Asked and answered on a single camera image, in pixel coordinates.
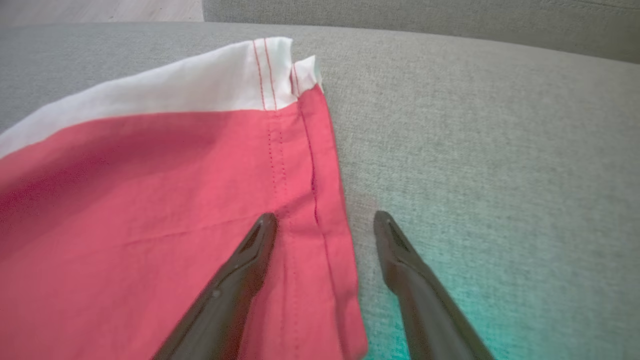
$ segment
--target gray couch cushion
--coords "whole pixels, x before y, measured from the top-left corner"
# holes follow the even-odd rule
[[[639,0],[203,0],[205,21],[482,38],[640,63]]]
[[[319,58],[371,359],[407,356],[378,266],[379,208],[496,358],[640,357],[640,65],[358,29],[13,29],[0,35],[2,126],[101,81],[269,35]]]

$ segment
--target folded fabric edge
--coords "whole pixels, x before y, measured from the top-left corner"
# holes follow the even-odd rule
[[[293,66],[291,43],[290,38],[273,37],[231,44],[67,96],[2,133],[0,158],[91,120],[145,113],[282,109],[321,84],[315,56]],[[296,89],[292,70],[299,77]]]

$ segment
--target red and white cloth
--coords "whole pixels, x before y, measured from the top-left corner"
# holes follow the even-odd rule
[[[48,104],[0,135],[7,359],[146,359],[256,218],[278,236],[241,359],[367,350],[314,57],[233,44]]]

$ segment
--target white fabric corner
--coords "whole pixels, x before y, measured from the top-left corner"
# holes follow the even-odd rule
[[[240,42],[52,102],[0,135],[0,158],[91,120],[146,113],[282,109],[321,83],[312,56],[296,62],[299,86],[294,84],[291,43],[284,37]]]

